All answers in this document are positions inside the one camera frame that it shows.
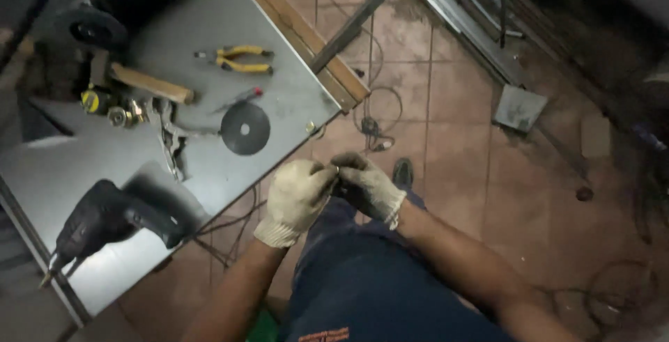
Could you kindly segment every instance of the power drill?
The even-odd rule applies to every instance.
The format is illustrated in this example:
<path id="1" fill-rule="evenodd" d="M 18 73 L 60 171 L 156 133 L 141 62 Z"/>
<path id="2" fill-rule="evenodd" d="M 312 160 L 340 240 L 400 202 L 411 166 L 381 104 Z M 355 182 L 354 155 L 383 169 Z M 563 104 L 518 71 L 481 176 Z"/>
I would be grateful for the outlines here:
<path id="1" fill-rule="evenodd" d="M 136 228 L 155 232 L 167 249 L 184 238 L 185 228 L 174 217 L 102 179 L 74 207 L 55 241 L 49 269 L 39 287 L 72 260 L 82 262 L 105 244 L 119 241 Z"/>

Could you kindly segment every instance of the green object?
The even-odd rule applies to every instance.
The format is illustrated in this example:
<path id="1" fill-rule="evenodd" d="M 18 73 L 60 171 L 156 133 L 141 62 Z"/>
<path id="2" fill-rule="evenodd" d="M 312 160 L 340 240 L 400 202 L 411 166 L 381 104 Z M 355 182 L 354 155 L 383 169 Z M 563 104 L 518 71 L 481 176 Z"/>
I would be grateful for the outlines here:
<path id="1" fill-rule="evenodd" d="M 247 342 L 276 342 L 279 336 L 279 324 L 267 308 L 263 307 L 255 320 L 253 329 L 246 336 Z"/>

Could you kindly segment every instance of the hand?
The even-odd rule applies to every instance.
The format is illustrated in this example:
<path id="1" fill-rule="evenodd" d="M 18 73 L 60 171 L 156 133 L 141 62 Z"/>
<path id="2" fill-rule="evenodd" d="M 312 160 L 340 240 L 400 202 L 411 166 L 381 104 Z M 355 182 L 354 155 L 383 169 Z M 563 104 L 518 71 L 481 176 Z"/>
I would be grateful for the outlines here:
<path id="1" fill-rule="evenodd" d="M 397 189 L 379 167 L 359 153 L 339 154 L 330 162 L 339 167 L 339 177 L 345 182 L 344 198 L 351 205 L 390 230 L 397 228 L 397 211 L 407 196 L 405 191 Z"/>
<path id="2" fill-rule="evenodd" d="M 268 215 L 255 237 L 275 247 L 290 247 L 314 223 L 330 198 L 337 179 L 335 166 L 298 159 L 276 171 L 267 199 Z"/>

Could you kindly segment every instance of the shoe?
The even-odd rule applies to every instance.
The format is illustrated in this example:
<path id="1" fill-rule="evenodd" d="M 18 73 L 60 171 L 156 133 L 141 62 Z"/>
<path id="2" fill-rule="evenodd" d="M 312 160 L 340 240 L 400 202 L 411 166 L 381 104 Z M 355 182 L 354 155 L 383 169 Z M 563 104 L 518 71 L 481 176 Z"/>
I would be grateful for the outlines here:
<path id="1" fill-rule="evenodd" d="M 414 184 L 414 165 L 409 158 L 399 158 L 393 168 L 393 183 L 411 189 Z"/>

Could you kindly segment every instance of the tape measure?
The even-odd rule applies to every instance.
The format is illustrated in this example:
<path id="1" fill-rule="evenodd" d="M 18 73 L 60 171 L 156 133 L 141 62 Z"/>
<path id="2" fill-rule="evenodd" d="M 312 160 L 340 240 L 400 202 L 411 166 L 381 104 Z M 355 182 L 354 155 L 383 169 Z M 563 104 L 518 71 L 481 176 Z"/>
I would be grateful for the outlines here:
<path id="1" fill-rule="evenodd" d="M 89 114 L 107 115 L 109 107 L 115 105 L 115 98 L 106 92 L 95 88 L 93 84 L 88 85 L 88 90 L 81 93 L 82 106 Z"/>

